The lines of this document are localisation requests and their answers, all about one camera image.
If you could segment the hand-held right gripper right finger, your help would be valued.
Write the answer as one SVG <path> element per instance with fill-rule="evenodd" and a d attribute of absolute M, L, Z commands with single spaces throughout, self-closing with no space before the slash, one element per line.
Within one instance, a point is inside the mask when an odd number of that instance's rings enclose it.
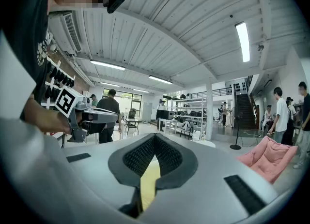
<path fill-rule="evenodd" d="M 140 216 L 144 224 L 260 223 L 279 201 L 273 186 L 233 155 L 172 135 L 198 159 L 194 175 L 181 187 L 158 191 Z"/>

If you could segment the pink cushioned chair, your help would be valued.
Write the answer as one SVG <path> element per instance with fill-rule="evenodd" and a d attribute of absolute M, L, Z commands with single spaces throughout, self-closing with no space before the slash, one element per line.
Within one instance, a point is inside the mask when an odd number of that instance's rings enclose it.
<path fill-rule="evenodd" d="M 265 136 L 254 149 L 238 156 L 237 160 L 258 173 L 269 183 L 274 184 L 296 155 L 297 149 L 297 146 L 278 143 Z"/>

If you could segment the person's black printed shirt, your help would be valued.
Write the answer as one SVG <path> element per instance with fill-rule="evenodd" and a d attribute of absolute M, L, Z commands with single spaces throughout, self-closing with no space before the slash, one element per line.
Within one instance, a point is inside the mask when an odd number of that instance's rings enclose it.
<path fill-rule="evenodd" d="M 0 17 L 0 28 L 27 73 L 35 81 L 31 99 L 21 119 L 35 122 L 47 77 L 48 0 L 0 0 L 5 14 Z"/>

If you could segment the metal storage shelf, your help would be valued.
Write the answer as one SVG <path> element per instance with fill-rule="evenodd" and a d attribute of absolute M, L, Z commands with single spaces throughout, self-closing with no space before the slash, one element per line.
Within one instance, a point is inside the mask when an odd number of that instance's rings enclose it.
<path fill-rule="evenodd" d="M 190 121 L 193 123 L 193 131 L 205 133 L 207 121 L 207 99 L 205 97 L 174 100 L 172 111 L 174 119 L 180 123 Z"/>

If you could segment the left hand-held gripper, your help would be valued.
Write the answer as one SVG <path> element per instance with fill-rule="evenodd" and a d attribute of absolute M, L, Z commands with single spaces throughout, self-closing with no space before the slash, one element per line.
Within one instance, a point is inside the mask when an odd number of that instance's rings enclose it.
<path fill-rule="evenodd" d="M 87 133 L 101 133 L 108 123 L 118 120 L 117 113 L 91 108 L 85 96 L 67 86 L 62 87 L 55 107 L 67 118 L 71 134 L 68 142 L 83 143 Z"/>

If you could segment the person's left forearm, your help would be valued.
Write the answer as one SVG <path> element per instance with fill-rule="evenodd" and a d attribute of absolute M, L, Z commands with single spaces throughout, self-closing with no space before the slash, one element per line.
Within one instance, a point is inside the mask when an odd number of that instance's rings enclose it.
<path fill-rule="evenodd" d="M 70 133 L 68 119 L 61 112 L 43 108 L 32 93 L 23 109 L 25 122 L 35 125 L 44 133 Z"/>

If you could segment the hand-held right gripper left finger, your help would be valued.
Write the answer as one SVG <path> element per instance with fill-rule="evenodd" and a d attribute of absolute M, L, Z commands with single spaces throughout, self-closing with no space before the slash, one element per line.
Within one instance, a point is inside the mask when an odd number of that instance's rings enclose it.
<path fill-rule="evenodd" d="M 105 145 L 60 149 L 50 137 L 36 140 L 36 211 L 52 224 L 160 224 L 160 214 L 125 213 L 138 197 L 120 184 L 108 166 L 110 155 L 146 138 L 146 134 Z"/>

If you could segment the long ceiling light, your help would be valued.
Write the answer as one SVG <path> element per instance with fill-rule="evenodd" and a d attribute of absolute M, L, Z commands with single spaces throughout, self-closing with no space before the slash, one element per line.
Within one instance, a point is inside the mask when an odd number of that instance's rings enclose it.
<path fill-rule="evenodd" d="M 90 60 L 90 63 L 92 63 L 94 65 L 100 65 L 100 66 L 104 66 L 104 67 L 109 67 L 109 68 L 121 70 L 121 71 L 125 70 L 125 67 L 123 67 L 123 66 L 118 66 L 118 65 L 114 65 L 114 64 L 106 63 L 106 62 L 101 62 L 101 61 L 97 61 L 97 60 Z"/>
<path fill-rule="evenodd" d="M 245 22 L 240 22 L 235 25 L 235 28 L 237 30 L 237 34 L 238 34 L 239 41 L 240 41 L 243 62 L 249 62 L 250 61 L 250 44 L 249 44 L 247 25 Z"/>
<path fill-rule="evenodd" d="M 169 85 L 172 84 L 171 81 L 168 81 L 168 80 L 165 80 L 165 79 L 162 79 L 162 78 L 153 76 L 153 75 L 150 75 L 148 78 L 149 78 L 149 79 L 152 79 L 152 80 L 155 80 L 155 81 L 159 81 L 159 82 L 165 83 L 165 84 L 169 84 Z"/>

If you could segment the white ceiling air conditioner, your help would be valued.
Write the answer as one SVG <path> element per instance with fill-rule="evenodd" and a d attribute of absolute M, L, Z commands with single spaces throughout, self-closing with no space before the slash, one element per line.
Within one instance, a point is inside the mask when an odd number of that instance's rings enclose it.
<path fill-rule="evenodd" d="M 78 33 L 71 12 L 52 12 L 48 27 L 63 52 L 76 56 L 81 49 Z"/>

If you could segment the black fan stand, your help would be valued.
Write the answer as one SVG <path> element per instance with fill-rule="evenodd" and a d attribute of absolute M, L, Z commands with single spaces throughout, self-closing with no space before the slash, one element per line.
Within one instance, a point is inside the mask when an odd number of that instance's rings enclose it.
<path fill-rule="evenodd" d="M 230 111 L 230 124 L 231 127 L 237 130 L 235 143 L 230 145 L 233 150 L 240 150 L 241 146 L 237 144 L 239 137 L 240 124 L 243 113 L 237 107 L 233 107 Z"/>

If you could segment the dark staircase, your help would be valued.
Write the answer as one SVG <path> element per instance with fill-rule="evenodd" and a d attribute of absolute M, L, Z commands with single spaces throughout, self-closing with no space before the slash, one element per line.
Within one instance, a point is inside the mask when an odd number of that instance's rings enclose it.
<path fill-rule="evenodd" d="M 253 76 L 241 83 L 233 84 L 234 92 L 234 128 L 258 130 L 257 110 L 251 93 L 248 92 Z"/>

